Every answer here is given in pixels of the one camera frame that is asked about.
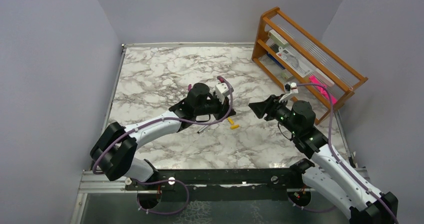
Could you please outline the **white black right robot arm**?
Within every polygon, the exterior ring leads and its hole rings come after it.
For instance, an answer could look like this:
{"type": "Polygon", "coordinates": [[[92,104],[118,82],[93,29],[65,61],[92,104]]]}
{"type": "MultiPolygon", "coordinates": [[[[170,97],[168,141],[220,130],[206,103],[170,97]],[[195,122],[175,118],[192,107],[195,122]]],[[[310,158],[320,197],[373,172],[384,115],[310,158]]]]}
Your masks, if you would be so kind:
{"type": "Polygon", "coordinates": [[[398,199],[383,193],[349,165],[314,126],[316,114],[307,101],[291,108],[281,96],[270,95],[248,105],[259,119],[276,120],[291,133],[291,141],[305,155],[293,164],[289,182],[319,192],[344,213],[350,223],[398,223],[398,199]]]}

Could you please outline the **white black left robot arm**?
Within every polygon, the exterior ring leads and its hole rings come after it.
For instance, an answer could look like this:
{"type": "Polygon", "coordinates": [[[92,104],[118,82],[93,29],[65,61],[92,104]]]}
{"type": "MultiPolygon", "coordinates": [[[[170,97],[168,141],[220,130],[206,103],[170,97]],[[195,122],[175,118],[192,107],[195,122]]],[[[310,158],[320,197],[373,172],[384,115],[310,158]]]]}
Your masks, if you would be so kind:
{"type": "Polygon", "coordinates": [[[94,174],[115,181],[127,177],[145,189],[155,187],[157,169],[150,161],[137,159],[136,151],[163,136],[181,132],[192,125],[210,126],[236,114],[233,87],[224,78],[211,91],[204,83],[195,83],[187,96],[150,120],[123,126],[113,122],[104,130],[90,151],[94,174]]]}

